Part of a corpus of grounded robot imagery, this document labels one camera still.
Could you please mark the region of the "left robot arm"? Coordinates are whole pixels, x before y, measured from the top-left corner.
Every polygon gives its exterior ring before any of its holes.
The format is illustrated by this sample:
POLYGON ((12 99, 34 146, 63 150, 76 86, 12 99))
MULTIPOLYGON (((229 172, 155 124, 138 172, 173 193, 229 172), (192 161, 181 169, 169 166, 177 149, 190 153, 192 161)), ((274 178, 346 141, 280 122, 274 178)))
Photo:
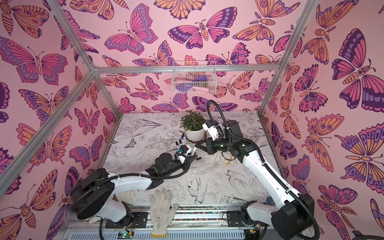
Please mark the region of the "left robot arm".
POLYGON ((104 168, 98 169, 71 190, 71 212, 76 213, 79 220, 100 217, 113 223, 127 224, 132 218, 130 207, 115 199, 114 195, 132 190, 155 189, 164 180, 184 175, 191 163, 200 159, 196 153, 176 153, 174 156, 163 153, 142 174, 109 174, 104 168))

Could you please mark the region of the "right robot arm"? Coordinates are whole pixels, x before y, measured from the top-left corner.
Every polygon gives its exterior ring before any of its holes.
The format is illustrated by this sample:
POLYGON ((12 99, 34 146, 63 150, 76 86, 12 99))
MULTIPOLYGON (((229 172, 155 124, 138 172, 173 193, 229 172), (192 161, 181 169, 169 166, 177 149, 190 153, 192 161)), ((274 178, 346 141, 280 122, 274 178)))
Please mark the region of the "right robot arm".
POLYGON ((314 216, 314 199, 309 195, 302 195, 292 187, 277 171, 264 159, 260 148, 251 140, 224 138, 200 141, 196 148, 213 155, 217 152, 230 152, 247 167, 262 183, 272 197, 275 206, 252 203, 246 206, 248 218, 255 222, 262 222, 273 226, 278 235, 284 240, 299 237, 307 240, 303 231, 313 227, 313 240, 320 238, 320 227, 314 216))

